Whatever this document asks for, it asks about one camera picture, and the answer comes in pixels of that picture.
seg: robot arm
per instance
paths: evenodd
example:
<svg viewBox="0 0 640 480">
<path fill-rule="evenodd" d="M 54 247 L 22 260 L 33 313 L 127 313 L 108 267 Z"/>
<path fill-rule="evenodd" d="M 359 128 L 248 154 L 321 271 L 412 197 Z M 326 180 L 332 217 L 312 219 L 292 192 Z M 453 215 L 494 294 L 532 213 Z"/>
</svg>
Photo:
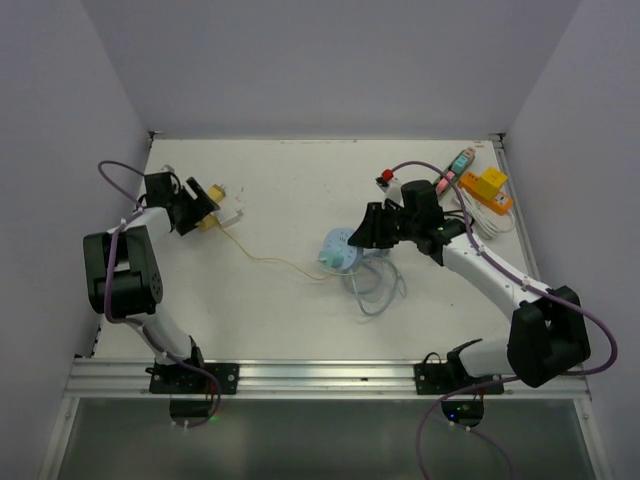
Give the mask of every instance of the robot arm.
<svg viewBox="0 0 640 480">
<path fill-rule="evenodd" d="M 511 321 L 508 339 L 472 340 L 447 354 L 444 368 L 448 388 L 464 384 L 469 377 L 502 374 L 516 374 L 527 385 L 538 387 L 589 357 L 582 315 L 523 289 L 491 266 L 471 244 L 465 225 L 444 218 L 430 182 L 404 184 L 401 194 L 403 206 L 389 199 L 384 204 L 369 203 L 349 244 L 391 248 L 400 241 L 413 241 L 421 253 L 467 279 Z M 568 287 L 551 290 L 489 252 L 477 237 L 474 239 L 525 284 L 579 305 L 578 296 Z"/>
<path fill-rule="evenodd" d="M 168 233 L 177 230 L 185 235 L 218 206 L 189 178 L 187 184 L 195 198 L 182 187 L 173 171 L 145 175 L 146 208 L 131 221 L 118 237 L 116 269 L 111 292 L 111 312 L 114 319 L 134 317 L 127 322 L 149 345 L 155 355 L 153 373 L 171 383 L 172 377 L 184 376 L 182 369 L 152 345 L 138 324 L 144 325 L 157 345 L 162 345 L 177 359 L 202 367 L 201 355 L 193 339 L 183 332 L 161 305 L 162 278 L 153 253 L 153 245 Z M 115 231 L 87 235 L 83 241 L 89 301 L 96 313 L 104 313 L 107 264 L 111 235 Z"/>
</svg>

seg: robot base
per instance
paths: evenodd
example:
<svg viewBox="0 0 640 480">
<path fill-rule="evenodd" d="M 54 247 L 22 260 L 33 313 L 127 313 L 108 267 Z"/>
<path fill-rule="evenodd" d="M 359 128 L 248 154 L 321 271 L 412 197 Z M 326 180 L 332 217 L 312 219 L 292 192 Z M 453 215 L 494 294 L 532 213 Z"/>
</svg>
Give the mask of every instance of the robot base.
<svg viewBox="0 0 640 480">
<path fill-rule="evenodd" d="M 237 363 L 205 363 L 200 349 L 191 341 L 191 358 L 185 363 L 211 373 L 222 389 L 222 395 L 235 395 L 240 378 L 240 365 Z M 165 395 L 194 395 L 211 393 L 206 391 L 207 380 L 200 373 L 192 372 L 180 365 L 160 365 L 154 362 L 153 367 L 145 370 L 151 375 L 149 393 Z"/>
<path fill-rule="evenodd" d="M 492 376 L 455 378 L 451 375 L 451 366 L 446 363 L 417 363 L 413 366 L 416 393 L 418 395 L 446 395 L 455 390 L 479 383 L 490 382 Z M 504 393 L 502 385 L 485 389 L 485 395 L 501 395 Z"/>
</svg>

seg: white cable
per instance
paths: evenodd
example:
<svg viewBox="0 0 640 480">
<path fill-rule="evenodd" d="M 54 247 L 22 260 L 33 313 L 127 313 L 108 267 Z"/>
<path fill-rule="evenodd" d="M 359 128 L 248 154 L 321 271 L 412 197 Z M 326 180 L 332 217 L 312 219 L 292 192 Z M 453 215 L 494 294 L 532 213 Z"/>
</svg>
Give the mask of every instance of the white cable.
<svg viewBox="0 0 640 480">
<path fill-rule="evenodd" d="M 473 198 L 465 189 L 461 188 L 460 193 L 462 193 L 464 205 L 467 207 L 467 213 L 469 213 L 469 215 L 471 215 L 476 221 L 474 227 L 478 227 L 478 235 L 482 238 L 490 240 L 501 233 L 510 232 L 515 228 L 516 219 L 511 210 L 508 210 L 505 215 L 509 218 L 509 224 L 505 227 L 505 222 L 501 221 L 504 216 L 500 217 L 498 214 L 493 213 L 491 210 L 478 203 L 476 199 Z M 459 203 L 457 197 L 454 197 L 453 201 Z"/>
</svg>

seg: small yellow cube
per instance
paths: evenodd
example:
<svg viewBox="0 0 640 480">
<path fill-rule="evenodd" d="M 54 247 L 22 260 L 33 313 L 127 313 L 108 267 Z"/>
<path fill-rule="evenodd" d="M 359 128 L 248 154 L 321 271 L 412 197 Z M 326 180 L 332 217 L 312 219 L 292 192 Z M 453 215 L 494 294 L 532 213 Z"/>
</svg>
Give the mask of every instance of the small yellow cube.
<svg viewBox="0 0 640 480">
<path fill-rule="evenodd" d="M 489 167 L 478 177 L 475 191 L 486 200 L 492 200 L 500 193 L 500 188 L 507 181 L 507 176 L 497 168 Z"/>
<path fill-rule="evenodd" d="M 224 188 L 222 188 L 221 186 L 214 185 L 207 191 L 207 195 L 209 195 L 209 198 L 214 202 L 220 203 L 222 199 L 225 197 L 226 192 L 224 191 Z M 198 229 L 201 232 L 206 232 L 210 228 L 215 227 L 217 224 L 218 224 L 218 219 L 215 217 L 215 215 L 210 213 L 209 215 L 204 217 L 202 220 L 200 220 L 200 223 L 198 224 Z"/>
</svg>

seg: red button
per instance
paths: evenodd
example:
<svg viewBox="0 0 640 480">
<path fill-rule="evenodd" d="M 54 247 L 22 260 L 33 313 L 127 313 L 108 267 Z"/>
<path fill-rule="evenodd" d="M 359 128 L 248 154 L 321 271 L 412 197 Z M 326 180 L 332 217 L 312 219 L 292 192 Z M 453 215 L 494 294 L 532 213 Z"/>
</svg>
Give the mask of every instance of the red button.
<svg viewBox="0 0 640 480">
<path fill-rule="evenodd" d="M 385 182 L 388 182 L 389 180 L 391 180 L 393 178 L 393 172 L 391 170 L 385 170 L 384 172 L 382 172 L 382 175 L 380 175 L 382 177 L 382 179 Z"/>
</svg>

